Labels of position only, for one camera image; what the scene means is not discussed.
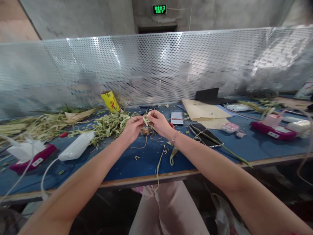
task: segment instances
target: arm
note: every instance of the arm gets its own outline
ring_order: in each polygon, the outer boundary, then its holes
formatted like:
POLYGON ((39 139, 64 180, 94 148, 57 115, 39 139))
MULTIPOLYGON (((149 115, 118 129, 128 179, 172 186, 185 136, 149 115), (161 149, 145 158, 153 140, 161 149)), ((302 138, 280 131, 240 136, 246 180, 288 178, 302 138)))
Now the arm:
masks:
MULTIPOLYGON (((172 140, 163 114, 154 110, 148 119, 160 135, 172 140)), ((252 234, 312 234, 311 228, 258 180, 215 150, 179 133, 175 146, 232 202, 252 234)))
POLYGON ((130 119, 121 136, 68 178, 32 215, 19 235, 68 234, 78 213, 143 125, 142 116, 130 119))

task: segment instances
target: perforated metal panel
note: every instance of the perforated metal panel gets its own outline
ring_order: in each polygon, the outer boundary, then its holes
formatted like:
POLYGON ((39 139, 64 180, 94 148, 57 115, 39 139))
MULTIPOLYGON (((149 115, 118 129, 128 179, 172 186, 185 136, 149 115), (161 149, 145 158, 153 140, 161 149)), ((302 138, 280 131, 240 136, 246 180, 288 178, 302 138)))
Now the perforated metal panel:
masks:
POLYGON ((193 99, 220 87, 298 89, 313 75, 313 27, 213 30, 0 45, 0 118, 36 110, 193 99))

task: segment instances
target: white plastic bag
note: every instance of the white plastic bag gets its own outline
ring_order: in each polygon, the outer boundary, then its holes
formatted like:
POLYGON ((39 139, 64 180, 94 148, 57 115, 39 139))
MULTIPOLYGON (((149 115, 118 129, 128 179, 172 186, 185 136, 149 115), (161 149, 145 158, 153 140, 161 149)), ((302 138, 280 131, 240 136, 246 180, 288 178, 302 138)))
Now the white plastic bag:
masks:
POLYGON ((251 235, 251 233, 233 215, 227 201, 221 196, 212 193, 211 198, 216 207, 215 222, 218 235, 251 235))

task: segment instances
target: workbench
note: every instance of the workbench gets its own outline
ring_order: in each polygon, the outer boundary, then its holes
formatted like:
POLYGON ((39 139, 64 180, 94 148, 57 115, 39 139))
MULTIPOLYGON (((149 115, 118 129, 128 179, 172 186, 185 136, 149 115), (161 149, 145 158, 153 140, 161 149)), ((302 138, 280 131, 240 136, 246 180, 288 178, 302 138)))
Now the workbench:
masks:
MULTIPOLYGON (((138 114, 146 112, 146 109, 138 108, 128 108, 130 114, 137 112, 138 114)), ((165 115, 166 118, 170 118, 171 112, 184 112, 175 104, 170 104, 170 108, 164 106, 159 108, 159 111, 165 115)), ((253 111, 243 112, 243 114, 260 118, 260 114, 253 111)), ((88 118, 97 118, 100 115, 93 115, 88 118)), ((288 116, 300 117, 291 114, 286 114, 288 116)), ((250 123, 255 121, 254 119, 244 119, 239 116, 230 117, 229 121, 240 126, 244 132, 248 135, 244 136, 242 139, 235 136, 235 134, 228 134, 222 130, 211 130, 220 140, 222 140, 227 148, 236 153, 238 156, 246 159, 253 167, 265 167, 274 164, 280 164, 283 162, 300 161, 307 150, 308 139, 296 138, 292 142, 277 141, 274 138, 265 135, 263 133, 254 131, 250 127, 250 123)), ((184 126, 176 126, 175 129, 186 134, 186 126, 193 121, 184 121, 184 126)), ((87 126, 88 123, 80 124, 81 129, 87 126)), ((178 152, 174 157, 174 165, 170 165, 170 155, 173 146, 167 144, 165 138, 160 138, 160 135, 148 136, 147 145, 143 149, 127 149, 120 159, 115 163, 112 169, 108 172, 106 178, 99 187, 107 189, 121 189, 130 188, 136 186, 150 185, 157 183, 156 168, 159 162, 160 156, 163 151, 163 145, 165 149, 169 148, 169 151, 163 155, 160 168, 159 168, 159 181, 160 183, 184 180, 188 177, 200 174, 199 171, 191 164, 191 162, 181 153, 178 152)), ((14 188, 11 195, 5 199, 5 203, 14 204, 21 202, 29 202, 41 199, 40 192, 40 182, 41 178, 47 168, 47 166, 57 158, 58 154, 66 149, 66 147, 71 144, 77 136, 72 138, 55 138, 50 143, 54 144, 58 151, 51 155, 48 159, 41 163, 41 165, 33 171, 27 172, 21 182, 14 188)), ((94 146, 89 146, 82 156, 76 160, 70 161, 57 161, 55 162, 49 171, 47 172, 44 188, 48 193, 52 193, 57 189, 65 180, 67 180, 76 170, 83 166, 88 160, 98 154, 106 146, 114 140, 111 136, 106 138, 95 150, 94 146)), ((137 140, 131 145, 131 147, 143 147, 145 144, 145 137, 139 135, 137 140)), ((215 148, 216 151, 223 154, 225 157, 231 159, 233 162, 237 163, 241 167, 246 165, 240 163, 235 157, 228 153, 223 148, 215 148)), ((4 195, 12 185, 18 180, 20 176, 14 171, 6 169, 0 173, 0 195, 4 195)))

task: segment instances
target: person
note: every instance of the person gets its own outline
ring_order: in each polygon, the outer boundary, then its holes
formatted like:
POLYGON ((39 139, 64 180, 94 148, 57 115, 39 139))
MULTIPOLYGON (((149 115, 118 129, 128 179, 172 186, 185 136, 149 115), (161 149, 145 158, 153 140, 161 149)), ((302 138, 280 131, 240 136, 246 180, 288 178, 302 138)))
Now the person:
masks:
MULTIPOLYGON (((313 234, 305 222, 241 167, 171 128, 165 116, 157 110, 151 111, 147 118, 161 136, 171 141, 209 181, 224 192, 252 234, 313 234)), ((23 226, 19 235, 68 234, 75 217, 144 126, 142 116, 130 119, 115 141, 55 190, 23 226)), ((151 192, 155 189, 155 185, 150 186, 151 192)), ((160 184, 153 196, 142 198, 130 234, 209 233, 186 187, 178 181, 160 184)))

